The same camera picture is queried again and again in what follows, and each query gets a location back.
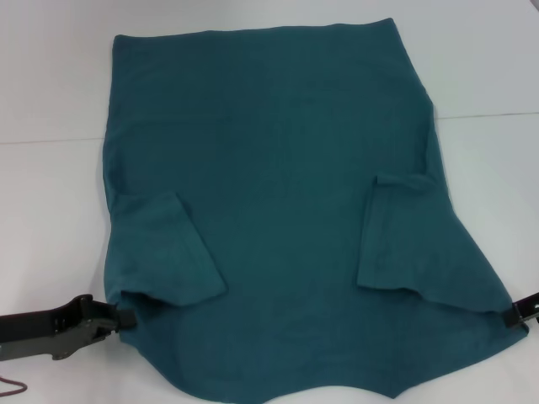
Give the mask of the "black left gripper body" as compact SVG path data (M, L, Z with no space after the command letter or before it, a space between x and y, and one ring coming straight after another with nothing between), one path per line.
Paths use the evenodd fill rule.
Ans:
M115 308L80 295L55 309L2 316L1 360L42 354L66 359L114 330Z

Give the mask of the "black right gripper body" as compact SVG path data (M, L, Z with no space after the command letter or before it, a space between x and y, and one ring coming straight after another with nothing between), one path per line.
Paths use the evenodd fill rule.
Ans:
M539 293L529 295L513 304L518 324L538 320Z

